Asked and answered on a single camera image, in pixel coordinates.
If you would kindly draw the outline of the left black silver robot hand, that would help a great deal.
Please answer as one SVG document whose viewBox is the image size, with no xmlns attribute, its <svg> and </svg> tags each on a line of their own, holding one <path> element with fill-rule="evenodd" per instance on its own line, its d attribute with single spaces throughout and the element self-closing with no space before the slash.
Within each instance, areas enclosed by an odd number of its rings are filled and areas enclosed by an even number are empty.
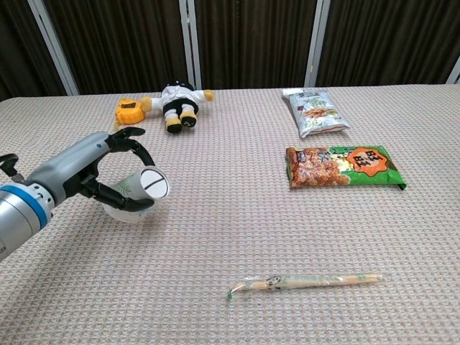
<svg viewBox="0 0 460 345">
<path fill-rule="evenodd" d="M 128 126 L 113 134 L 96 132 L 42 163 L 26 178 L 26 184 L 47 189 L 60 205 L 80 193 L 122 211 L 141 211 L 154 205 L 149 196 L 133 199 L 97 181 L 98 164 L 111 152 L 132 152 L 146 166 L 154 164 L 149 152 L 132 136 L 141 136 L 144 129 Z"/>
</svg>

